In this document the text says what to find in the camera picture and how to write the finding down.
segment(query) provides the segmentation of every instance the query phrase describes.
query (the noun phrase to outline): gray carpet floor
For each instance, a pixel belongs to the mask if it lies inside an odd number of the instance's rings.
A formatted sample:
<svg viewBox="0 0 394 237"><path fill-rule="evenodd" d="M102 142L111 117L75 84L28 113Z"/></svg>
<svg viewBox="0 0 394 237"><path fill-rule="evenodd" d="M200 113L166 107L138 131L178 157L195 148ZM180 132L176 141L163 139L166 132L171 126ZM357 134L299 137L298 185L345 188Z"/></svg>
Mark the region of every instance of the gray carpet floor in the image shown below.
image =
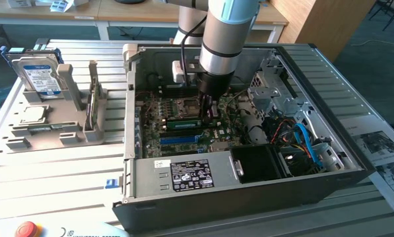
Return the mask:
<svg viewBox="0 0 394 237"><path fill-rule="evenodd" d="M394 22L385 32L382 28L390 16L379 13L371 21L363 20L349 44L346 45L334 65L346 76L350 83L365 96L385 119L394 122L394 45L371 42L365 46L351 46L366 40L394 42ZM98 40L95 27L79 26L30 26L4 25L14 47L32 48L38 38L66 40ZM131 36L136 36L142 28L123 29ZM175 29L144 28L135 37L136 40L168 40L175 35ZM122 36L119 29L110 28L111 40L132 40ZM16 76L7 63L0 59L0 87L12 85Z"/></svg>

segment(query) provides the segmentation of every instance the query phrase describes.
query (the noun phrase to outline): power supply label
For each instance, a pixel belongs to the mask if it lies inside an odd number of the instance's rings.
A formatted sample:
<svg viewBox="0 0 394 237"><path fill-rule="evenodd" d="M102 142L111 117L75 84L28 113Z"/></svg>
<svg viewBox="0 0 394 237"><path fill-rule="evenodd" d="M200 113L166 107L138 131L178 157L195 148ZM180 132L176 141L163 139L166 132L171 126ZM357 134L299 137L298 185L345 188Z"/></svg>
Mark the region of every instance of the power supply label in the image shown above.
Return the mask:
<svg viewBox="0 0 394 237"><path fill-rule="evenodd" d="M172 189L176 192L215 186L208 160L170 163Z"/></svg>
<svg viewBox="0 0 394 237"><path fill-rule="evenodd" d="M52 68L50 65L28 65L24 66L24 70L34 88L40 94L60 94L58 79L51 76Z"/></svg>

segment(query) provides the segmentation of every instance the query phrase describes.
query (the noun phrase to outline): red button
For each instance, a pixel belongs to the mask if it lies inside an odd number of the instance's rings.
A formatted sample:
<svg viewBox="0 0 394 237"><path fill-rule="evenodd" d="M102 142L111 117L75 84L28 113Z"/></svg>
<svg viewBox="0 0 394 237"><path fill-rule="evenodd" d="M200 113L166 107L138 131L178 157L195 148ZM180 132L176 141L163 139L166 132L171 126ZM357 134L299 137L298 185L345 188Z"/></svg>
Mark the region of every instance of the red button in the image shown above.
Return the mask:
<svg viewBox="0 0 394 237"><path fill-rule="evenodd" d="M27 221L16 229L15 237L34 237L38 232L38 226Z"/></svg>

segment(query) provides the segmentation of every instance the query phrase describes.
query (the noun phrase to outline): blue sticker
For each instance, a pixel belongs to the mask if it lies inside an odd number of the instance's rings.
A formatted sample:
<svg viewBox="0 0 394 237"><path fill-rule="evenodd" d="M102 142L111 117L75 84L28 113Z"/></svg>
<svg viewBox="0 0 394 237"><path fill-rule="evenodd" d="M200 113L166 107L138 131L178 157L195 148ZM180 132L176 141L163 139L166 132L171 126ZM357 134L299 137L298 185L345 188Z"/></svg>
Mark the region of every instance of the blue sticker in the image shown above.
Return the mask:
<svg viewBox="0 0 394 237"><path fill-rule="evenodd" d="M60 91L47 91L47 92L39 92L42 95L59 95Z"/></svg>
<svg viewBox="0 0 394 237"><path fill-rule="evenodd" d="M27 65L24 66L26 70L40 70L40 69L50 69L50 65Z"/></svg>

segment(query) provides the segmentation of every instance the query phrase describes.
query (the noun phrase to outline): yellow wire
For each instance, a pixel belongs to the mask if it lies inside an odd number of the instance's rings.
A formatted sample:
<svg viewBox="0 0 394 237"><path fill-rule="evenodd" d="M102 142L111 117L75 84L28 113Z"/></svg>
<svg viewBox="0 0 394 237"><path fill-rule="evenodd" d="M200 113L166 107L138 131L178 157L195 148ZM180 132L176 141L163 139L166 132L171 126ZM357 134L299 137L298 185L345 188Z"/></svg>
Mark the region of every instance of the yellow wire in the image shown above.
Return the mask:
<svg viewBox="0 0 394 237"><path fill-rule="evenodd" d="M299 150L302 150L305 152L305 149L299 146L299 145L291 145L293 147L297 147Z"/></svg>

